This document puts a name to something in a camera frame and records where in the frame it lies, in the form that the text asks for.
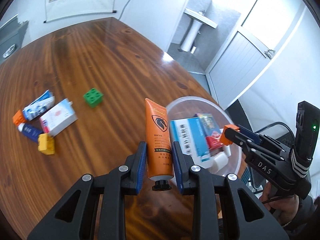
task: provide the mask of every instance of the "pedestal sink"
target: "pedestal sink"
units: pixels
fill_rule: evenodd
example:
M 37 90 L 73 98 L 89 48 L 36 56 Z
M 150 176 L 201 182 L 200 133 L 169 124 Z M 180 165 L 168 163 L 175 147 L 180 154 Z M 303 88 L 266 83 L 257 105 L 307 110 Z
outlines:
M 198 34 L 198 31 L 203 24 L 207 24 L 212 28 L 216 28 L 218 25 L 209 18 L 205 17 L 203 12 L 197 13 L 193 10 L 185 8 L 184 13 L 188 14 L 193 19 L 193 21 L 192 26 L 181 45 L 181 49 L 183 51 L 190 51 L 191 46 Z

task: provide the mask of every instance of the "clear plastic bowl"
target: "clear plastic bowl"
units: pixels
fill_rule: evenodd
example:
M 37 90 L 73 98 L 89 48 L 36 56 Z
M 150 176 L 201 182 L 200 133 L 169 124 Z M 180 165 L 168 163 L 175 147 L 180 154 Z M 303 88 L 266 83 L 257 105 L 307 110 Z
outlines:
M 169 121 L 194 117 L 195 114 L 212 114 L 218 126 L 223 128 L 227 124 L 233 124 L 226 113 L 217 105 L 200 97 L 178 98 L 166 106 Z M 238 174 L 241 164 L 241 148 L 236 144 L 230 145 L 231 156 L 228 164 L 216 174 L 226 176 L 229 173 Z

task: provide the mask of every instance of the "person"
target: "person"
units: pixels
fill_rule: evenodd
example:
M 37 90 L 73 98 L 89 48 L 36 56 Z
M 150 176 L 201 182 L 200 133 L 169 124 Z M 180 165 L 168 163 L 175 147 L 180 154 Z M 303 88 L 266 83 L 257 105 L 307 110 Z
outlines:
M 268 195 L 271 191 L 271 184 L 268 182 L 263 189 L 260 201 L 269 200 Z M 271 208 L 280 209 L 281 213 L 278 222 L 287 232 L 290 239 L 294 239 L 308 222 L 308 219 L 314 213 L 316 207 L 313 199 L 307 196 L 304 200 L 297 195 L 269 202 L 264 205 L 269 211 Z

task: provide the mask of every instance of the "orange hand cream tube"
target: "orange hand cream tube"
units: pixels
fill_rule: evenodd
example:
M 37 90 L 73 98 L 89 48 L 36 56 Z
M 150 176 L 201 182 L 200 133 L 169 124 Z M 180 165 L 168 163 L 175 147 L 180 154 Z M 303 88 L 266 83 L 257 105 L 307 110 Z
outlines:
M 148 176 L 154 191 L 170 190 L 173 178 L 167 109 L 146 98 Z

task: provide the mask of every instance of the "dark sleeve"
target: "dark sleeve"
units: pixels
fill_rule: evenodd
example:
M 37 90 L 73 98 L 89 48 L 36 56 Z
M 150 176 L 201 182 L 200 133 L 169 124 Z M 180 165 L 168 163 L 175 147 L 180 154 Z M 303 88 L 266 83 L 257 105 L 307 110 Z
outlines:
M 299 208 L 296 216 L 289 225 L 284 227 L 284 230 L 288 233 L 290 239 L 293 239 L 303 229 L 308 219 L 315 211 L 313 199 L 307 196 L 306 199 L 299 198 Z

